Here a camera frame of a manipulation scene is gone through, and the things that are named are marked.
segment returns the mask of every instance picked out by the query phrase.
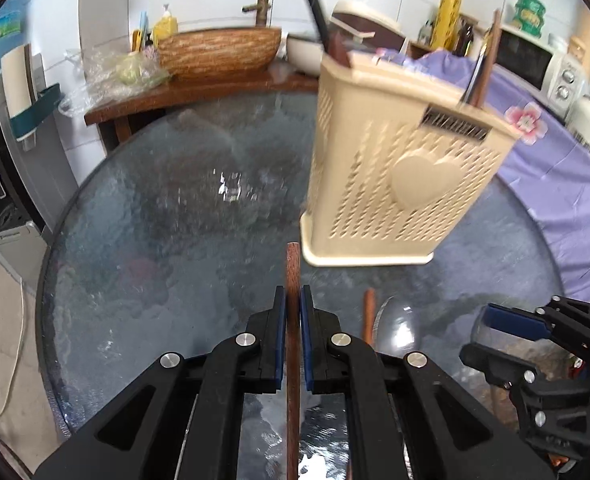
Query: white cable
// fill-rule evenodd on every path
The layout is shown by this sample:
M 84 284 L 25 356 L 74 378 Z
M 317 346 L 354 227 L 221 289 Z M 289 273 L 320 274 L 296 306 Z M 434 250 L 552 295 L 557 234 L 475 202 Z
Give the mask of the white cable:
M 22 346 L 24 346 L 24 322 L 26 320 L 26 305 L 24 303 L 24 281 L 21 277 L 19 279 L 19 297 L 22 301 L 22 325 L 19 330 L 18 351 L 16 352 L 15 362 L 13 363 L 13 369 L 11 370 L 11 377 L 8 380 L 8 389 L 6 390 L 6 396 L 4 398 L 4 405 L 0 411 L 0 417 L 4 415 L 4 412 L 6 412 L 6 409 L 8 408 L 8 402 L 11 399 L 11 392 L 13 391 L 13 383 L 15 382 L 15 378 L 18 373 L 19 357 L 22 353 Z

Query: heart emblem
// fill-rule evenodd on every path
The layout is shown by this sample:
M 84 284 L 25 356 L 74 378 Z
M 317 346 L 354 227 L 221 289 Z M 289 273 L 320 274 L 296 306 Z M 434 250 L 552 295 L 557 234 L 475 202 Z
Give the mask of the heart emblem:
M 455 189 L 464 170 L 450 157 L 437 158 L 424 150 L 405 153 L 390 171 L 390 187 L 402 209 L 421 209 Z

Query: soap dispenser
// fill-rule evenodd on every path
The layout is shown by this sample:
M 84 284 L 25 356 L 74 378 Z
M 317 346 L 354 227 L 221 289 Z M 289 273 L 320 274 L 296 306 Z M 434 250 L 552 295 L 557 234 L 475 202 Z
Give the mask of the soap dispenser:
M 168 4 L 165 4 L 162 18 L 153 27 L 153 45 L 157 48 L 161 40 L 165 40 L 174 34 L 177 34 L 177 18 L 171 15 Z

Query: beige floor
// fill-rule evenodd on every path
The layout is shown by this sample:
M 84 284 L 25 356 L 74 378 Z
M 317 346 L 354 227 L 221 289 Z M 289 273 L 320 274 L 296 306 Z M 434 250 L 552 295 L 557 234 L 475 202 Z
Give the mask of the beige floor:
M 25 340 L 0 438 L 32 471 L 56 449 L 58 434 L 42 386 L 35 349 L 35 299 L 25 294 Z M 15 359 L 21 325 L 19 284 L 0 266 L 0 409 Z

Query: microwave knob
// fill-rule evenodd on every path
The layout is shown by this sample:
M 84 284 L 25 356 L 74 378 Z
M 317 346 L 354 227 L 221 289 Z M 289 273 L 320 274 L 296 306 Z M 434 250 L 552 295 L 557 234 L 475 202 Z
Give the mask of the microwave knob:
M 572 84 L 574 83 L 574 73 L 572 73 L 570 70 L 564 70 L 562 72 L 562 79 L 568 84 Z
M 566 86 L 557 87 L 557 97 L 559 97 L 563 101 L 566 101 L 566 99 L 568 99 L 570 94 L 571 93 L 568 91 L 568 87 L 566 87 Z

